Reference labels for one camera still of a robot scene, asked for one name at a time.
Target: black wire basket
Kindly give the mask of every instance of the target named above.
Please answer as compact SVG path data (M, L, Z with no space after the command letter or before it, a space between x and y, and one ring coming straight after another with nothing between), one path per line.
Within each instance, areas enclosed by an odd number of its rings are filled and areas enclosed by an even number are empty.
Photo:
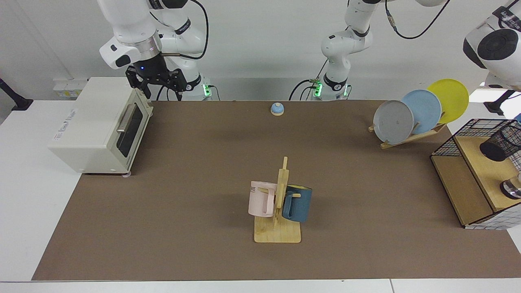
M479 149L493 161L504 161L521 150L521 125L515 122L503 126L486 142L482 143Z

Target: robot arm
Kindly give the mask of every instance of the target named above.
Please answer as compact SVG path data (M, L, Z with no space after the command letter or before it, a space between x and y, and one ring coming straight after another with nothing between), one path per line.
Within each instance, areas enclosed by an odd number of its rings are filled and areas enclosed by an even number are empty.
M147 97L150 97L148 84L172 89L178 99L180 92L192 89L179 69L183 66L169 70L162 55L162 51L176 56L194 54L204 47L202 34L191 28L190 20L181 11L188 0L97 1L114 31L114 37L100 48L101 56L111 68L129 65L127 77L131 86L143 90ZM195 76L194 80L200 77L195 62L190 66L186 65L188 60L183 62L185 69Z
M521 91L521 1L510 0L470 32L463 52L476 65L488 69L491 88Z
M322 87L315 96L321 100L335 100L345 97L345 88L351 69L348 55L363 51L373 43L373 34L370 32L370 21L373 12L384 0L348 1L345 13L345 31L334 33L322 41L322 53L329 60L327 72L320 77L319 86ZM446 0L416 0L422 6L438 6Z

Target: gray plate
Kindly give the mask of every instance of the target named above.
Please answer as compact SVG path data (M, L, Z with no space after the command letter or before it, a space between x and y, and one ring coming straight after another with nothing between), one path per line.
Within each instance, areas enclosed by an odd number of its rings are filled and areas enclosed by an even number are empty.
M401 101L387 101L378 107L373 119L378 138L388 144L399 144L413 132L414 115Z

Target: plate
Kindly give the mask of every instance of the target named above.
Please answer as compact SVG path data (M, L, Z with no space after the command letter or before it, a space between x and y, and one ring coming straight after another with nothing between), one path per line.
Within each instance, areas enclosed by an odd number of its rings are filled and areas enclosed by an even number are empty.
M438 124L441 117L441 103L438 97L427 90L415 90L403 97L402 102L411 109L414 124L419 123L413 134L425 133Z
M388 144L399 144L413 131L414 115L401 101L387 101L378 107L373 119L375 134Z
M445 112L439 123L452 122L467 110L468 91L461 82L455 79L442 79L431 84L427 90L438 97L442 112Z

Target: white table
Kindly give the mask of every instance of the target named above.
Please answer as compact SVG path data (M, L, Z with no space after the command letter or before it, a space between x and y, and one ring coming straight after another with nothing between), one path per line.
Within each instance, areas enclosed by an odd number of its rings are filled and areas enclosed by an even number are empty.
M0 125L0 292L520 292L520 279L368 279L222 282L31 282L80 174L46 147L70 101L34 101ZM470 118L498 118L471 104ZM521 227L510 231L521 247Z

